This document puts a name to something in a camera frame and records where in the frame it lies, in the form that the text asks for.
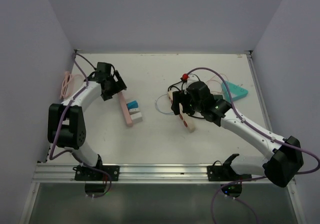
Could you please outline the pink power strip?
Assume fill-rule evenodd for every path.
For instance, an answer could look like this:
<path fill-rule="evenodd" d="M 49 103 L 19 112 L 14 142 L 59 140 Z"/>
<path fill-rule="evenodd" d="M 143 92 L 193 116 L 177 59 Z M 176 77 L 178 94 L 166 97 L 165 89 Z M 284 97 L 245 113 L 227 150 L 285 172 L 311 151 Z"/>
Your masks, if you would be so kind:
<path fill-rule="evenodd" d="M 127 127 L 132 127 L 133 126 L 133 121 L 132 121 L 131 115 L 129 113 L 129 110 L 127 108 L 127 104 L 126 104 L 126 100 L 125 100 L 124 94 L 122 92 L 119 92 L 117 94 L 117 96 L 118 96 L 119 104 L 120 104 L 120 107 L 121 107 L 121 110 L 122 110 L 122 114 L 123 114 L 126 126 Z"/>

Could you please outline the beige power strip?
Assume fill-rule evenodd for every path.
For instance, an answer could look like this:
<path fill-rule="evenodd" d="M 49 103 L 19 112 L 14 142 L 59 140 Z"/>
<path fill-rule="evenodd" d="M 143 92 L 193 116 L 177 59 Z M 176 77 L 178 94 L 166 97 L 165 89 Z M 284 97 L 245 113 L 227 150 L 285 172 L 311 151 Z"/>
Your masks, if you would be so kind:
<path fill-rule="evenodd" d="M 171 104 L 173 104 L 173 91 L 172 90 L 167 91 L 167 96 L 168 96 Z M 186 113 L 183 113 L 183 107 L 182 107 L 181 104 L 179 105 L 179 111 L 180 111 L 179 118 L 182 120 L 182 122 L 183 122 L 184 126 L 186 127 L 186 129 L 190 133 L 194 132 L 195 129 L 196 129 L 194 121 Z"/>

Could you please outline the blue white plug adapter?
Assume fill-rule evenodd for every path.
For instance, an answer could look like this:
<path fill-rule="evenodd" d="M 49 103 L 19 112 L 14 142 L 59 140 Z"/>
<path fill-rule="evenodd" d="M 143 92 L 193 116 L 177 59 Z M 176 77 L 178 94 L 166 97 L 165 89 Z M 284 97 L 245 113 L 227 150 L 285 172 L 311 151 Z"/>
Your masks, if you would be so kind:
<path fill-rule="evenodd" d="M 139 107 L 139 104 L 136 100 L 130 101 L 126 105 L 127 105 L 128 110 L 137 109 Z"/>

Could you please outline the teal triangular power socket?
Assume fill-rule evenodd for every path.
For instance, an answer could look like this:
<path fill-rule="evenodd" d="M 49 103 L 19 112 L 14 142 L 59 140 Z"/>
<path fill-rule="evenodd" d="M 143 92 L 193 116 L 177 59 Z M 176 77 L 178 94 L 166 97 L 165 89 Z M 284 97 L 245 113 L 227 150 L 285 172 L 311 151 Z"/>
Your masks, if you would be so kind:
<path fill-rule="evenodd" d="M 227 84 L 231 95 L 229 95 L 224 83 L 221 83 L 221 89 L 222 89 L 222 93 L 224 95 L 224 98 L 229 103 L 231 102 L 231 99 L 235 102 L 237 100 L 245 98 L 249 93 L 249 91 L 247 89 L 242 88 L 236 84 L 233 84 L 232 82 L 226 81 L 225 83 Z"/>

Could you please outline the dark green cube socket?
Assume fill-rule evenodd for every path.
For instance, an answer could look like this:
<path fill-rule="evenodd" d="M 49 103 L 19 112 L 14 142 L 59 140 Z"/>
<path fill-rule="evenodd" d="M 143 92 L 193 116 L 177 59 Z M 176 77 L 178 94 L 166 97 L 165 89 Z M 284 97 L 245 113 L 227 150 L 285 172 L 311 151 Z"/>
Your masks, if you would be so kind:
<path fill-rule="evenodd" d="M 215 99 L 216 101 L 217 101 L 217 100 L 223 100 L 223 99 L 224 99 L 223 95 L 221 95 L 221 94 L 214 94 L 213 97 L 214 97 L 214 99 Z"/>

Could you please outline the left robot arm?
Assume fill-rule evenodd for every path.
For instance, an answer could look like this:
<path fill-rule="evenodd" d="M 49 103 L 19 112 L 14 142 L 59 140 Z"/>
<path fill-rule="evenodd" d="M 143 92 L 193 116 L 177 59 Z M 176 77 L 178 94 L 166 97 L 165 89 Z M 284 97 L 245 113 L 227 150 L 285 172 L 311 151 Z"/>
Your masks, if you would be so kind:
<path fill-rule="evenodd" d="M 47 139 L 52 144 L 49 160 L 71 153 L 86 168 L 92 180 L 99 180 L 107 173 L 102 159 L 86 141 L 87 131 L 84 112 L 97 98 L 107 101 L 127 89 L 119 72 L 111 63 L 98 62 L 80 89 L 60 104 L 51 104 L 48 109 Z"/>

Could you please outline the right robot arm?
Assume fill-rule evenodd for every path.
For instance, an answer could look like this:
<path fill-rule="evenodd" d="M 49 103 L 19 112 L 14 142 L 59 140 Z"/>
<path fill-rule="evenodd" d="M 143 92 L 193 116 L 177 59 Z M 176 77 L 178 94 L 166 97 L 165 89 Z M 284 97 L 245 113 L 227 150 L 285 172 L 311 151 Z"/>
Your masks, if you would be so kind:
<path fill-rule="evenodd" d="M 212 94 L 202 81 L 192 82 L 185 90 L 173 91 L 171 109 L 176 116 L 199 113 L 206 121 L 236 134 L 262 154 L 261 157 L 232 154 L 221 168 L 213 169 L 223 173 L 227 180 L 265 176 L 284 188 L 304 164 L 297 138 L 284 138 L 247 119 L 222 96 Z"/>

